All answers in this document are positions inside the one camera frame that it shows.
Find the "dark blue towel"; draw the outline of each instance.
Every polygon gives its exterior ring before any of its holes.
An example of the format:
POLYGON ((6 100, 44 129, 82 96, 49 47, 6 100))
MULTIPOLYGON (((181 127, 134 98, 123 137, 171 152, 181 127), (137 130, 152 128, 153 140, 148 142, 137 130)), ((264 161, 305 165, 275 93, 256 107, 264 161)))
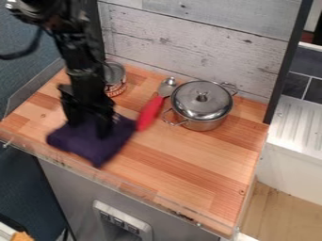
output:
POLYGON ((66 123, 55 130, 47 137, 47 143, 61 151, 85 157, 94 167, 99 168, 121 149, 135 130, 134 120, 118 115, 111 133, 100 139, 96 135, 95 119, 87 117, 77 127, 71 127, 66 123))

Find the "silver pot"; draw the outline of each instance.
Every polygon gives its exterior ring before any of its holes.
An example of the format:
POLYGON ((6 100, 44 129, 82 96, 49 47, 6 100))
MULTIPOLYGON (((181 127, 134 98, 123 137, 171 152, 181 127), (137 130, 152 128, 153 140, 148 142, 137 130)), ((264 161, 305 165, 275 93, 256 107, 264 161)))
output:
POLYGON ((233 97, 237 93, 235 85, 218 84, 197 80, 186 82, 171 94, 172 108, 163 113, 164 122, 194 131, 209 131, 220 126, 233 108, 233 97), (167 119, 173 111, 177 123, 167 119))

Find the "wooden wall panel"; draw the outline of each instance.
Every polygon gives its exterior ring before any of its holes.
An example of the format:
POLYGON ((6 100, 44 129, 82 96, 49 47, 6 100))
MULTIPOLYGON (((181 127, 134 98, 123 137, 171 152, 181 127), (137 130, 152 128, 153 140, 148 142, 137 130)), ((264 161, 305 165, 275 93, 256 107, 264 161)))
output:
POLYGON ((106 50, 191 77, 236 83, 269 98, 287 42, 208 24, 101 4, 106 50))
POLYGON ((143 5, 143 0, 99 0, 99 2, 117 4, 138 9, 142 9, 143 5))
POLYGON ((300 0, 103 0, 288 41, 300 0))

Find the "red handle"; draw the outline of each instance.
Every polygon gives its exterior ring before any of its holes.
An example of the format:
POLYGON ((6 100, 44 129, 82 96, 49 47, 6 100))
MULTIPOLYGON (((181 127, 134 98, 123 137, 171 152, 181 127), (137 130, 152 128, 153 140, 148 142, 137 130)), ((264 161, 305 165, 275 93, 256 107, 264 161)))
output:
POLYGON ((137 130, 146 130, 155 120, 157 114, 159 113, 165 98, 162 96, 156 96, 151 99, 141 110, 141 113, 137 119, 137 130))

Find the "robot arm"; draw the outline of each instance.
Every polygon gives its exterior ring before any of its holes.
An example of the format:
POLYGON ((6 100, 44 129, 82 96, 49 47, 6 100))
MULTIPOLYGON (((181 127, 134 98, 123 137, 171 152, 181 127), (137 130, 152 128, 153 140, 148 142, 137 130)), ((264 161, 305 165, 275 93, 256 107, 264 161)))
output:
MULTIPOLYGON (((113 125, 114 102, 105 95, 104 47, 95 37, 84 5, 84 0, 8 0, 6 8, 54 38, 72 83, 58 87, 68 122, 77 126, 87 115, 93 115, 97 134, 103 138, 113 125)), ((41 32, 27 50, 5 56, 10 59, 30 54, 37 48, 41 32)))

